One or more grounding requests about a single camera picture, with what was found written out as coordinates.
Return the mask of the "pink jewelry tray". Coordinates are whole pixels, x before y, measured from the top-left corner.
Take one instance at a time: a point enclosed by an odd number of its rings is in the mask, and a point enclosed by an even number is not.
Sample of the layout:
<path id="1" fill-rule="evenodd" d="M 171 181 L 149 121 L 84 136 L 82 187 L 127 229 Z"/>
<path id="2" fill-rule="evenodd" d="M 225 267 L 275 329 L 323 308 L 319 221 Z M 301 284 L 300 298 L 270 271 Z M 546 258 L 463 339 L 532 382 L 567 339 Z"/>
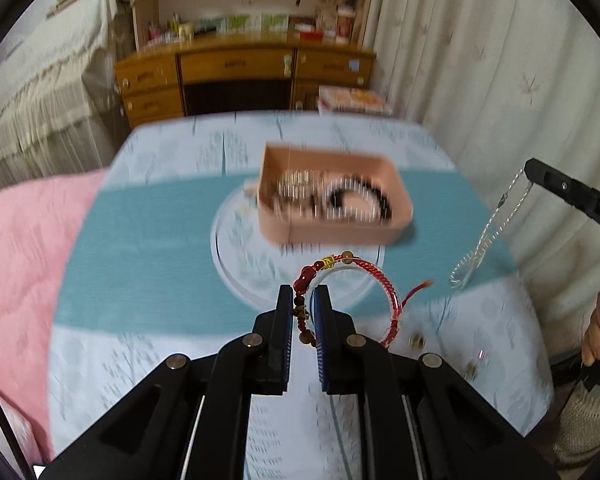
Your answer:
<path id="1" fill-rule="evenodd" d="M 268 144 L 257 195 L 262 235 L 274 244 L 390 245 L 414 207 L 387 157 Z"/>

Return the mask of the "gold flower earring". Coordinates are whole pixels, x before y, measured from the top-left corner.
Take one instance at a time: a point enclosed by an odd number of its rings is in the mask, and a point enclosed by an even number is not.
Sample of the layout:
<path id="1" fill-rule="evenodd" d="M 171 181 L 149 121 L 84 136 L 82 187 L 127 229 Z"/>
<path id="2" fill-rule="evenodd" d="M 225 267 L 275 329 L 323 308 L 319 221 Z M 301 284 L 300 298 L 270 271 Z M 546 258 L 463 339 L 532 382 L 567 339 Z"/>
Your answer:
<path id="1" fill-rule="evenodd" d="M 426 346 L 426 339 L 421 333 L 411 334 L 408 345 L 412 351 L 420 351 Z"/>

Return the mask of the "small clear stud earring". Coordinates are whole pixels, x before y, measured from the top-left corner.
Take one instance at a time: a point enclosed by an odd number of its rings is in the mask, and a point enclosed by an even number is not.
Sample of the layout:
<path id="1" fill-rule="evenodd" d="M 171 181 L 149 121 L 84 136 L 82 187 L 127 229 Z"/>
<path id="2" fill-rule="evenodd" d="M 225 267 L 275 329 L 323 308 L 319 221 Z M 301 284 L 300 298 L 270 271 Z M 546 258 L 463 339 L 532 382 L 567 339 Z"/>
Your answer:
<path id="1" fill-rule="evenodd" d="M 479 375 L 480 370 L 486 367 L 488 354 L 480 349 L 466 364 L 464 377 L 468 382 L 473 382 Z"/>

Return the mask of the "teal tree print tablecloth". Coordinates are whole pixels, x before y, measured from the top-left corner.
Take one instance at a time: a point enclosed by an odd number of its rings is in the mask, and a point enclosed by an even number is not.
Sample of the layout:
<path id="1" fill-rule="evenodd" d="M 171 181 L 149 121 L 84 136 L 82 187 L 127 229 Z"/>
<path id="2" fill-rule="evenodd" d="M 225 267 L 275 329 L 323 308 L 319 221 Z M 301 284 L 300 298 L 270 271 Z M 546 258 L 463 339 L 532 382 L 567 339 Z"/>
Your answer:
<path id="1" fill-rule="evenodd" d="M 538 319 L 504 242 L 463 289 L 452 267 L 475 243 L 486 208 L 422 127 L 397 120 L 302 113 L 228 114 L 144 125 L 125 141 L 85 216 L 62 280 L 50 343 L 48 410 L 56 452 L 174 353 L 217 352 L 271 310 L 279 287 L 332 253 L 323 244 L 277 245 L 261 234 L 246 190 L 268 144 L 384 155 L 415 207 L 390 246 L 358 246 L 408 300 L 391 351 L 425 350 L 464 376 L 480 350 L 486 367 L 469 382 L 518 432 L 490 430 L 460 446 L 465 479 L 533 479 L 550 465 L 527 434 L 552 403 Z"/>

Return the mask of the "white floral curtain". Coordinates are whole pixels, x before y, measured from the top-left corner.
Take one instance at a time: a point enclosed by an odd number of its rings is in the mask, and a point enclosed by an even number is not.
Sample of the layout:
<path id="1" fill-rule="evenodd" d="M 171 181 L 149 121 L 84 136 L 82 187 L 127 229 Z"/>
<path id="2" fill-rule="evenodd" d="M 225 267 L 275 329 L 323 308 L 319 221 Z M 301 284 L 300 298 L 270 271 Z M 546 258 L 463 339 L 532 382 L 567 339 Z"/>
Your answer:
<path id="1" fill-rule="evenodd" d="M 547 349 L 582 351 L 600 227 L 517 178 L 530 158 L 600 190 L 600 40 L 568 0 L 372 0 L 374 89 L 423 125 L 504 236 Z"/>

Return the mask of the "beige knit sleeve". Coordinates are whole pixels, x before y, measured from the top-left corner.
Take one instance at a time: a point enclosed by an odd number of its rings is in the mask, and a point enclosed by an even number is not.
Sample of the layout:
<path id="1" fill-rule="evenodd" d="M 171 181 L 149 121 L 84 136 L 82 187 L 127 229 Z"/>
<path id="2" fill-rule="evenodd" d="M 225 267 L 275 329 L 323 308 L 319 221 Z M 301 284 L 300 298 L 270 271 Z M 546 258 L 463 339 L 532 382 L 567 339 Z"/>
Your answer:
<path id="1" fill-rule="evenodd" d="M 566 468 L 584 465 L 600 452 L 600 392 L 577 385 L 559 415 L 553 452 Z"/>

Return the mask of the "stack of books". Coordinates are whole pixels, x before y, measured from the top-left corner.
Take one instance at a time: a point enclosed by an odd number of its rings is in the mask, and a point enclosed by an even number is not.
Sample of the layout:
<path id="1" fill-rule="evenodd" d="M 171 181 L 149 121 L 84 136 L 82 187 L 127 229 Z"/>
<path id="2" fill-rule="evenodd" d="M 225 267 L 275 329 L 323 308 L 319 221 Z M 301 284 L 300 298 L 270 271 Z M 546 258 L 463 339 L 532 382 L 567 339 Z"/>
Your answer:
<path id="1" fill-rule="evenodd" d="M 322 115 L 392 115 L 392 107 L 376 92 L 357 88 L 319 86 L 317 108 Z"/>

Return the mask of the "pink quilted blanket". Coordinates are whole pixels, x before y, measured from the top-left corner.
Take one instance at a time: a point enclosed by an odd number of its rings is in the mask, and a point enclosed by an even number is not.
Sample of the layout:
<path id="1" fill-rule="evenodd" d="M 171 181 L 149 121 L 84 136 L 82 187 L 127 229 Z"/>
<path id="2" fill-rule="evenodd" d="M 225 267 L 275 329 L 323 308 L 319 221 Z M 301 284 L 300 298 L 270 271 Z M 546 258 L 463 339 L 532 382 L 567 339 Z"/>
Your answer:
<path id="1" fill-rule="evenodd" d="M 0 191 L 0 397 L 30 425 L 42 460 L 50 440 L 50 331 L 66 264 L 105 170 Z"/>

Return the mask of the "wooden desk with drawers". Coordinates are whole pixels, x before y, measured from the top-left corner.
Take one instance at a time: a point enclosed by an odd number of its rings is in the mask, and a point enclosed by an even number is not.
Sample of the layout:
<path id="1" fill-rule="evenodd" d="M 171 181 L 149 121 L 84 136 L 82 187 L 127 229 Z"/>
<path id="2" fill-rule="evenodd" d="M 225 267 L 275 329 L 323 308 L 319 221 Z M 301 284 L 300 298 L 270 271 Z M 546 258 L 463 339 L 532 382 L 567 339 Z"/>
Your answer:
<path id="1" fill-rule="evenodd" d="M 365 89 L 372 0 L 133 0 L 116 65 L 132 127 L 244 110 L 315 110 L 318 87 Z"/>

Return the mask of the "cream lace covered bed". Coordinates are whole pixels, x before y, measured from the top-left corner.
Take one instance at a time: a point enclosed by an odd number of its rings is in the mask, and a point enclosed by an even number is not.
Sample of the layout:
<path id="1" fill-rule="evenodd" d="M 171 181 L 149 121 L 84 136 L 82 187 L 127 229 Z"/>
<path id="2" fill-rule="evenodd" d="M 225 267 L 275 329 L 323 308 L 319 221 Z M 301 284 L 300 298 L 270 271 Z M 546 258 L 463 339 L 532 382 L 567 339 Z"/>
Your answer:
<path id="1" fill-rule="evenodd" d="M 0 65 L 0 186 L 104 168 L 130 133 L 114 66 L 134 50 L 132 0 L 78 0 Z"/>

